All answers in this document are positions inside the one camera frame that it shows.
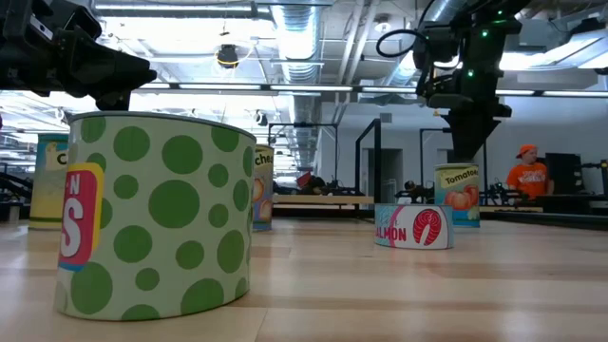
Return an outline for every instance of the green dot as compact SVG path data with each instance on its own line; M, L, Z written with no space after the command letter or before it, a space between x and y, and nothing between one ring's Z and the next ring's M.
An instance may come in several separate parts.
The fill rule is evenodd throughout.
M76 310L95 314L105 308L112 297L112 277L104 266L88 262L72 276L70 295Z
M238 132L236 130L213 127L211 128L213 143L224 152L232 152L238 146Z
M102 222L101 228L104 229L112 220L112 204L107 199L102 200Z
M215 187L222 187L228 182L228 169L222 164L215 164L209 169L209 181Z
M178 265L184 270L192 270L198 267L205 257L205 251L202 245L196 241L184 242L178 251L175 253L175 259Z
M132 199L139 190L140 185L133 176L122 175L114 180L114 193L119 199Z
M181 313L193 314L216 308L224 303L224 289L214 279L194 283L181 298Z
M247 209L250 192L249 186L247 186L247 182L245 180L239 180L235 185L232 196L233 200L235 201L235 206L239 211L244 211Z
M234 273L240 267L245 255L245 240L239 231L230 231L218 246L218 264L227 274Z
M83 120L80 133L85 143L95 143L104 134L105 118L88 118Z
M228 208L223 204L216 204L209 210L209 223L216 228L221 228L228 222Z
M179 175L191 174L202 163L202 148L199 142L188 136L173 137L162 148L162 161Z
M75 163L78 158L78 144L73 143L67 151L67 162Z
M136 305L130 307L123 313L122 320L146 320L146 319L159 319L161 315L153 307L145 304Z
M139 127L125 127L114 138L114 153L125 162L140 160L149 149L150 137Z
M151 250L152 236L140 226L124 227L114 237L114 253L124 262L142 261Z
M64 284L57 282L55 287L55 309L64 313L67 309L67 290Z
M243 170L248 177L254 173L254 150L251 147L247 147L243 153Z
M155 269L147 268L137 272L135 285L142 291L151 291L159 285L161 276Z
M235 290L235 298L241 298L247 293L247 290L249 290L247 286L247 279L241 278L238 281L237 289Z
M105 157L101 153L93 153L92 155L88 156L86 162L95 162L105 172Z
M148 202L150 216L165 228L182 228L199 213L199 194L182 180L168 180L157 186Z

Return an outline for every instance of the pipe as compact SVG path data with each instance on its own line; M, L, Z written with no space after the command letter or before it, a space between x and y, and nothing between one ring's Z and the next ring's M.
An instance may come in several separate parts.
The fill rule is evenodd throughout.
M351 69L349 70L349 75L346 78L347 85L350 85L352 83L354 73L356 72L357 67L359 66L361 54L363 53L363 48L365 47L364 42L368 40L368 34L370 34L373 19L376 17L378 4L380 4L380 0L371 0L370 9L368 10L368 18L366 19L365 26L363 27L363 31L361 32L361 37L359 37L359 42L357 42L356 49L354 50L354 60L352 61Z
M342 84L342 79L344 79L344 73L346 72L346 67L349 63L349 58L351 57L354 38L356 37L357 31L359 29L359 22L361 21L361 13L363 12L364 4L364 0L357 0L356 5L354 7L354 12L352 13L351 31L349 32L349 37L347 38L346 46L344 47L344 54L342 55L342 62L340 62L338 78L335 80L335 83L337 85Z
M317 7L310 6L271 6L275 18L278 39L278 54L284 60L298 60L298 63L281 65L283 77L287 84L314 85L319 82L320 66L300 63L302 60L315 60L319 54L320 14ZM294 123L318 124L321 122L320 98L310 96L293 96L290 110L294 114ZM301 166L314 163L315 141L318 128L294 128L294 137L300 152Z

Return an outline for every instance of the blurry can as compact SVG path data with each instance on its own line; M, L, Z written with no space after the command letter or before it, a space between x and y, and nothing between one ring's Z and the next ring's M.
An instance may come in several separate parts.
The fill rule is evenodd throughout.
M267 145L256 145L254 160L254 231L272 229L273 221L273 166L275 150Z
M452 207L455 227L479 228L479 166L469 163L435 166L435 203Z

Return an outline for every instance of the green polka dot can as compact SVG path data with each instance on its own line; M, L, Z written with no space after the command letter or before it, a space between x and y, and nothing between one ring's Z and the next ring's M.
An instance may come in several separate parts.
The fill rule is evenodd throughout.
M70 123L55 308L98 320L214 309L249 290L256 139L220 123L99 112Z

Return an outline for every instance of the orange cap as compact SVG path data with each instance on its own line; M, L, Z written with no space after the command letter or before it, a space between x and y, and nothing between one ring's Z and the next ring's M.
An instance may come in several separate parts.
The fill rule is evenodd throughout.
M538 148L538 147L537 147L535 144L531 144L531 143L530 143L530 144L525 144L525 145L522 145L522 147L520 148L520 154L519 154L519 155L517 155L517 157L516 157L516 158L521 158L521 157L522 157L522 155L523 155L525 152L530 151L530 150L533 150L533 149L535 149L535 148Z

